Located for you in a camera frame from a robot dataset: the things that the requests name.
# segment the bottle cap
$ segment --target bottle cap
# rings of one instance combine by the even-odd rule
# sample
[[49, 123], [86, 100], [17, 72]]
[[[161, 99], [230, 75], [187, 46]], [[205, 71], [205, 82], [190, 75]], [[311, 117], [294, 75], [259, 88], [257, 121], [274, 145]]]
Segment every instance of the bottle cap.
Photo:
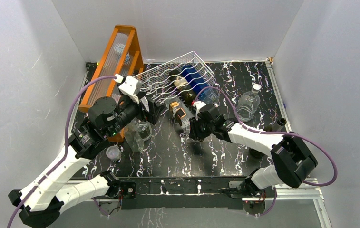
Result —
[[260, 84], [253, 84], [253, 92], [257, 92], [261, 90]]

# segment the small container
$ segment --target small container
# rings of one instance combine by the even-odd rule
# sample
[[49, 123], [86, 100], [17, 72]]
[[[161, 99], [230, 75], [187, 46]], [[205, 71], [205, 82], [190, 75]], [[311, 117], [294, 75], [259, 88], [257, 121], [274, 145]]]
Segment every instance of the small container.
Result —
[[106, 155], [113, 162], [121, 159], [121, 151], [116, 145], [108, 147], [106, 150]]
[[280, 132], [285, 125], [286, 125], [286, 119], [281, 118], [278, 121], [276, 121], [275, 123], [264, 127], [263, 130], [266, 132]]
[[240, 97], [236, 110], [241, 121], [247, 122], [253, 118], [258, 106], [260, 106], [261, 99], [260, 96], [258, 96], [260, 90], [261, 86], [259, 84], [253, 84], [251, 91], [244, 93]]
[[144, 142], [152, 137], [152, 126], [149, 122], [141, 121], [136, 125], [136, 128]]
[[168, 108], [175, 121], [181, 126], [186, 135], [190, 135], [190, 119], [195, 117], [194, 114], [184, 105], [178, 97], [166, 100]]

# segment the dish rack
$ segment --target dish rack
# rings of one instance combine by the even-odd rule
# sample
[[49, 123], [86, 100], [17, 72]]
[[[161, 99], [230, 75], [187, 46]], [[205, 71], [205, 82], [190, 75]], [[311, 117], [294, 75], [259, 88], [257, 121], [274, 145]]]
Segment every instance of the dish rack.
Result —
[[[169, 73], [173, 70], [182, 73], [191, 69], [193, 69], [193, 73], [181, 75], [187, 77], [190, 74], [195, 74], [187, 84], [190, 85], [191, 89], [178, 91], [173, 85], [174, 82], [168, 78]], [[213, 71], [194, 51], [144, 71], [135, 77], [142, 82], [140, 90], [146, 92], [146, 95], [155, 100], [157, 104], [164, 104], [166, 100], [178, 97], [181, 93], [190, 91], [203, 83], [213, 86], [215, 81]]]
[[[101, 76], [121, 74], [133, 75], [144, 69], [136, 28], [131, 25], [116, 25], [104, 54], [92, 77], [95, 80]], [[78, 110], [87, 113], [94, 102], [100, 97], [110, 96], [118, 102], [120, 92], [112, 79], [105, 79], [90, 86], [81, 100]], [[124, 132], [114, 137], [108, 137], [111, 142], [124, 141]]]

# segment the white plastic part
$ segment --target white plastic part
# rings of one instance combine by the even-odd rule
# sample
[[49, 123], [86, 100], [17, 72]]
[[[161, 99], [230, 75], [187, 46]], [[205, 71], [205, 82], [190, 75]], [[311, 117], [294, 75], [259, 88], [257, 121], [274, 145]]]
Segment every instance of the white plastic part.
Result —
[[117, 83], [121, 83], [122, 80], [124, 80], [124, 77], [119, 74], [115, 74], [115, 77], [117, 77], [116, 79], [114, 79]]
[[198, 119], [199, 119], [198, 114], [199, 114], [199, 112], [200, 112], [200, 109], [201, 109], [202, 107], [204, 107], [205, 105], [206, 105], [206, 104], [205, 104], [204, 102], [202, 102], [202, 101], [196, 101], [196, 102], [194, 102], [193, 107], [196, 107], [195, 120], [198, 120]]
[[150, 112], [149, 102], [147, 101], [147, 98], [145, 96], [141, 98], [141, 102], [146, 111]]
[[118, 89], [125, 95], [129, 96], [134, 102], [139, 104], [139, 98], [137, 97], [137, 94], [142, 86], [141, 81], [138, 79], [127, 76], [125, 79], [125, 82], [122, 83]]
[[257, 172], [254, 173], [251, 180], [259, 189], [265, 189], [269, 186], [283, 184], [283, 181], [279, 179], [278, 174], [276, 173], [275, 165], [260, 168], [257, 170]]
[[[65, 153], [65, 147], [59, 153], [57, 158], [28, 186], [21, 190], [23, 199], [27, 193], [35, 186], [38, 181], [62, 159]], [[85, 158], [75, 158], [76, 151], [68, 147], [68, 156], [38, 187], [33, 194], [24, 202], [24, 206], [30, 206], [30, 211], [45, 210], [55, 194], [66, 184], [66, 182], [84, 165], [91, 160]]]
[[258, 150], [261, 153], [271, 157], [272, 145], [277, 145], [283, 138], [277, 134], [258, 134], [244, 129], [239, 123], [236, 123], [228, 132], [230, 141], [246, 145]]
[[90, 198], [104, 196], [108, 188], [107, 180], [100, 175], [83, 183], [63, 188], [55, 195], [59, 201], [64, 202], [59, 212], [62, 213]]

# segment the glass bottle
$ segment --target glass bottle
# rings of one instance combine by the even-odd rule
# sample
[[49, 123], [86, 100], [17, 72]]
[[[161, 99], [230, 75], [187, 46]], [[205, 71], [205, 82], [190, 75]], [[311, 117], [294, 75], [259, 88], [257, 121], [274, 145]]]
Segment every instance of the glass bottle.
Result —
[[184, 99], [185, 104], [191, 105], [195, 100], [196, 94], [191, 89], [188, 81], [180, 75], [178, 70], [172, 70], [168, 74], [169, 79], [173, 82], [174, 86], [180, 91], [181, 97]]
[[261, 102], [260, 96], [258, 96], [260, 90], [261, 86], [259, 84], [253, 84], [251, 91], [244, 93], [240, 97], [236, 106], [236, 111], [239, 114], [241, 121], [247, 122], [253, 118], [253, 115]]
[[139, 135], [135, 121], [132, 121], [124, 128], [124, 138], [131, 147], [132, 152], [140, 153], [143, 151], [143, 139]]

